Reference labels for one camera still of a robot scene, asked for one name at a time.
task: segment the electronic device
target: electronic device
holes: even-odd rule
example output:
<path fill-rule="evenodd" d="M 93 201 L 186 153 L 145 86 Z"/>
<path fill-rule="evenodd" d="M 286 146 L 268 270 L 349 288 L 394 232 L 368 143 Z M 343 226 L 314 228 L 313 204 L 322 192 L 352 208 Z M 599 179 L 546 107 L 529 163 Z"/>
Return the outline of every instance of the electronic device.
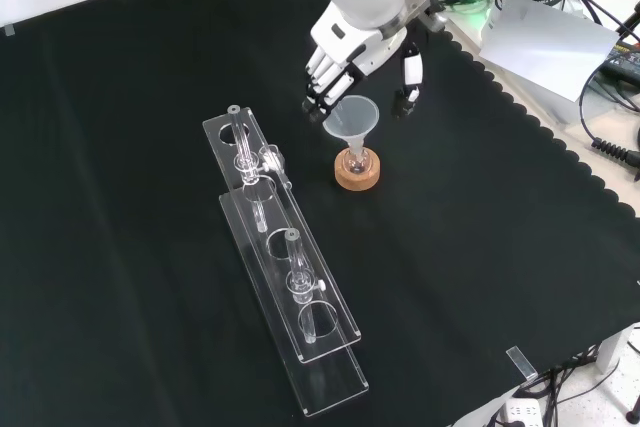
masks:
<path fill-rule="evenodd" d="M 633 48 L 631 44 L 618 42 L 600 71 L 611 79 L 623 80 L 640 88 L 640 52 L 630 52 Z M 626 52 L 629 53 L 623 57 L 619 55 Z"/>

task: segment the white paper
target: white paper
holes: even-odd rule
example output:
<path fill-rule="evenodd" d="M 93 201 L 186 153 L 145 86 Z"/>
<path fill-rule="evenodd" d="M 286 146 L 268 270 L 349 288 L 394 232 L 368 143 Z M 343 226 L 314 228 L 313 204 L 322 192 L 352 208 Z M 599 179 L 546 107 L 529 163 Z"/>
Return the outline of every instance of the white paper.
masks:
<path fill-rule="evenodd" d="M 618 40 L 591 20 L 531 0 L 505 0 L 485 37 L 482 58 L 572 102 Z"/>

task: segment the acrylic test tube rack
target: acrylic test tube rack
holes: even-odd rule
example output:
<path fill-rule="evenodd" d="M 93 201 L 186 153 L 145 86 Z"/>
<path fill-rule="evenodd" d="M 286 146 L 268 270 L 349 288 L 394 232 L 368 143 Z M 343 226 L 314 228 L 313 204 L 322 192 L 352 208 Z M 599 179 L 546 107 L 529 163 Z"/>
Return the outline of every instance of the acrylic test tube rack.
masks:
<path fill-rule="evenodd" d="M 369 389 L 350 345 L 360 340 L 300 212 L 284 157 L 251 109 L 233 105 L 204 130 L 229 192 L 220 204 L 304 415 Z"/>

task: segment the scalloped edge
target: scalloped edge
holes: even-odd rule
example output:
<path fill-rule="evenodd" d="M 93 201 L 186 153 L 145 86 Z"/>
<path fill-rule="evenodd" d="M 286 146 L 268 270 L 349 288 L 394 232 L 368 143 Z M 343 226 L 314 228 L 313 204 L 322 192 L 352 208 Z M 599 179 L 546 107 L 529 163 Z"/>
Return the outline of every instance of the scalloped edge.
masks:
<path fill-rule="evenodd" d="M 498 90 L 502 97 L 516 108 L 518 114 L 523 117 L 525 122 L 537 127 L 537 130 L 543 137 L 550 139 L 553 144 L 560 147 L 562 149 L 562 155 L 565 155 L 567 159 L 581 171 L 582 175 L 586 174 L 587 182 L 591 182 L 594 186 L 597 184 L 597 190 L 601 190 L 608 201 L 615 204 L 614 208 L 620 212 L 620 215 L 635 221 L 632 222 L 633 225 L 637 229 L 640 229 L 640 217 L 638 217 L 638 214 L 631 205 L 621 202 L 618 194 L 606 187 L 605 180 L 602 177 L 595 175 L 589 164 L 580 160 L 580 155 L 577 152 L 569 150 L 567 148 L 567 144 L 562 139 L 556 137 L 553 130 L 542 126 L 540 119 L 536 115 L 530 114 L 526 106 L 517 103 L 515 101 L 515 97 L 511 93 L 505 91 L 504 86 L 496 80 L 496 74 L 488 70 L 485 64 L 476 60 L 471 52 L 464 50 L 462 44 L 454 39 L 451 32 L 444 31 L 442 34 L 444 34 L 444 37 L 449 41 L 449 43 L 462 54 L 465 61 L 471 64 L 475 70 L 480 72 L 491 83 L 492 88 Z"/>

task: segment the test tube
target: test tube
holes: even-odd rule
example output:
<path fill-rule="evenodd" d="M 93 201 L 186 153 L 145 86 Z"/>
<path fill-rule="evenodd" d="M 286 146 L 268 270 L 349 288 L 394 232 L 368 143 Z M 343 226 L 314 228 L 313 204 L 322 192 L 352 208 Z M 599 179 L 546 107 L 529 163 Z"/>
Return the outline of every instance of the test tube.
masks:
<path fill-rule="evenodd" d="M 312 306 L 307 306 L 313 299 L 311 276 L 306 272 L 302 241 L 298 229 L 287 229 L 284 234 L 291 264 L 291 287 L 293 298 L 300 305 L 300 327 L 308 344 L 316 341 L 316 328 L 313 322 Z"/>
<path fill-rule="evenodd" d="M 255 189 L 255 185 L 248 185 L 250 189 Z M 256 222 L 258 232 L 264 234 L 267 231 L 267 217 L 264 215 L 264 207 L 262 202 L 251 202 L 251 210 L 253 211 L 253 219 Z"/>
<path fill-rule="evenodd" d="M 258 182 L 258 156 L 251 152 L 247 133 L 244 131 L 244 124 L 240 119 L 240 107 L 232 105 L 227 109 L 231 120 L 231 130 L 238 148 L 236 156 L 236 167 L 242 176 L 244 184 L 255 184 Z"/>

